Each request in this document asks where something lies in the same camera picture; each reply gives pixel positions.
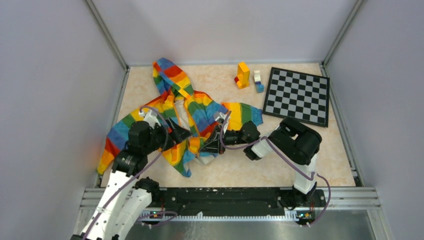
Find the rainbow striped zip jacket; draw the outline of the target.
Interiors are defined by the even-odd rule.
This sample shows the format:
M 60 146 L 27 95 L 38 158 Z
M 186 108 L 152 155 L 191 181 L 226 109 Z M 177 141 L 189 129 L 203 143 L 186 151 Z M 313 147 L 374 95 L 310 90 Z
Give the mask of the rainbow striped zip jacket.
M 215 113 L 231 112 L 228 130 L 238 131 L 249 121 L 256 126 L 263 123 L 259 108 L 242 102 L 218 103 L 207 93 L 194 90 L 187 74 L 164 57 L 153 62 L 152 77 L 159 96 L 146 103 L 143 112 L 148 111 L 147 107 L 153 107 L 164 118 L 171 118 L 192 132 L 189 139 L 163 153 L 166 161 L 184 177 L 192 175 L 189 162 L 195 160 L 205 165 L 217 157 L 216 153 L 199 152 L 217 125 Z

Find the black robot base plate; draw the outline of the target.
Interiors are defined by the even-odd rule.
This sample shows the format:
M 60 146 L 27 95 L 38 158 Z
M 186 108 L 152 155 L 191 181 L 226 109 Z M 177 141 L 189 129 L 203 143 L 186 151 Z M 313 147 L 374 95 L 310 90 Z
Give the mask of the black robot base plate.
M 326 205 L 323 190 L 303 196 L 291 187 L 170 187 L 161 189 L 150 207 L 177 212 L 179 216 L 266 217 L 291 210 Z

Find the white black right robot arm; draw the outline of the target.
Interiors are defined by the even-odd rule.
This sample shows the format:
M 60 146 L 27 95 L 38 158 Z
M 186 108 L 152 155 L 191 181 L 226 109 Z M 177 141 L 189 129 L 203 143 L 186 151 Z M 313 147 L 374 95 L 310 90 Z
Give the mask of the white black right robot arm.
M 282 197 L 280 204 L 293 210 L 313 200 L 317 187 L 316 160 L 322 142 L 319 133 L 290 117 L 267 135 L 261 135 L 252 121 L 244 123 L 239 130 L 229 130 L 226 126 L 226 120 L 221 120 L 199 152 L 222 155 L 225 150 L 242 149 L 252 161 L 276 153 L 295 171 L 292 194 Z

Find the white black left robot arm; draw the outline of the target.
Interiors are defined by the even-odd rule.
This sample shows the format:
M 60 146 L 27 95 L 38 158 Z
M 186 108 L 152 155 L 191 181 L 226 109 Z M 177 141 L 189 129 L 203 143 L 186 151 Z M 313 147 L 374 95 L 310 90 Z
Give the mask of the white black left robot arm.
M 124 148 L 116 156 L 107 186 L 91 219 L 73 240 L 124 240 L 146 207 L 160 202 L 158 182 L 138 179 L 147 169 L 148 155 L 170 150 L 191 136 L 191 132 L 167 118 L 149 117 L 130 125 Z

